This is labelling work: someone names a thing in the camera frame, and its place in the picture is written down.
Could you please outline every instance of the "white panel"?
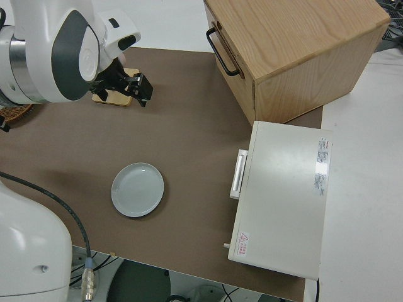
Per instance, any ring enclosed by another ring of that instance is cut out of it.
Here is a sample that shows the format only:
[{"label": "white panel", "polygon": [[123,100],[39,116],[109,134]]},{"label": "white panel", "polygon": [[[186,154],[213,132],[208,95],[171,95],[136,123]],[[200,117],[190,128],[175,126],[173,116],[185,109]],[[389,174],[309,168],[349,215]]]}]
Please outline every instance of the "white panel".
[{"label": "white panel", "polygon": [[317,279],[330,149],[330,131],[255,121],[229,259]]}]

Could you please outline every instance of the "white plate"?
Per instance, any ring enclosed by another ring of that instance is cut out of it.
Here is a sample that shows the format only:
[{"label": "white plate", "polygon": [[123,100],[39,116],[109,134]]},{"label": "white plate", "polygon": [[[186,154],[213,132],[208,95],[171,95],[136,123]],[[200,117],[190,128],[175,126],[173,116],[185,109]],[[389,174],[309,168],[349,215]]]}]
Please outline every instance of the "white plate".
[{"label": "white plate", "polygon": [[159,204],[164,193],[161,173],[152,165],[137,162],[118,173],[112,184],[112,201],[123,215],[140,217]]}]

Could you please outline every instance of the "drawer handle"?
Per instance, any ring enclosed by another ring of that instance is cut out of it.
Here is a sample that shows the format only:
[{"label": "drawer handle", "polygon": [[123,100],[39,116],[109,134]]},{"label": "drawer handle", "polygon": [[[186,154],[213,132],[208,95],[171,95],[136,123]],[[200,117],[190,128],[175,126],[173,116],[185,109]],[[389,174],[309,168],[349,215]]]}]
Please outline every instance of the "drawer handle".
[{"label": "drawer handle", "polygon": [[215,45],[214,45],[212,39],[210,38],[210,35],[211,35],[212,33],[215,33],[216,31],[217,31],[217,30],[215,29],[215,27],[213,27],[213,28],[209,29],[209,30],[206,32],[207,41],[208,41],[209,44],[211,45],[211,47],[212,47],[212,49],[213,49],[215,55],[217,56],[218,60],[220,61],[222,68],[224,68],[225,73],[226,73],[228,76],[230,76],[230,77],[234,77],[234,76],[236,76],[237,74],[240,73],[240,70],[239,70],[239,69],[236,69],[236,70],[230,71],[230,70],[228,69],[228,67],[226,66],[226,64],[224,63],[224,61],[222,60],[222,57],[221,57],[221,55],[219,54],[219,51],[215,48]]}]

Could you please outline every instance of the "label sticker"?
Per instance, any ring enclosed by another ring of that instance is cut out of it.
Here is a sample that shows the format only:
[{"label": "label sticker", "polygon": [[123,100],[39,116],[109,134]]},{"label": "label sticker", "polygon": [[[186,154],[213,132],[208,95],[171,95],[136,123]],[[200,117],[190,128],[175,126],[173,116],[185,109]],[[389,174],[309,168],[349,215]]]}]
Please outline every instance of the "label sticker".
[{"label": "label sticker", "polygon": [[330,146],[331,142],[322,137],[317,147],[314,192],[320,196],[326,193],[327,176],[329,174]]},{"label": "label sticker", "polygon": [[243,256],[243,257],[246,256],[248,242],[249,242],[249,233],[239,232],[237,256]]}]

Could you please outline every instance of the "wooden box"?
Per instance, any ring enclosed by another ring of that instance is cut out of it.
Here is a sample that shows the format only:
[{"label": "wooden box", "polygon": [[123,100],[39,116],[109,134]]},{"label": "wooden box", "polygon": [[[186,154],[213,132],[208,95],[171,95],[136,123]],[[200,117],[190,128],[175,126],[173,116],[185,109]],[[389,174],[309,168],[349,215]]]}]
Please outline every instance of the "wooden box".
[{"label": "wooden box", "polygon": [[217,65],[250,123],[285,123],[349,93],[390,21],[375,0],[205,0],[205,7]]}]

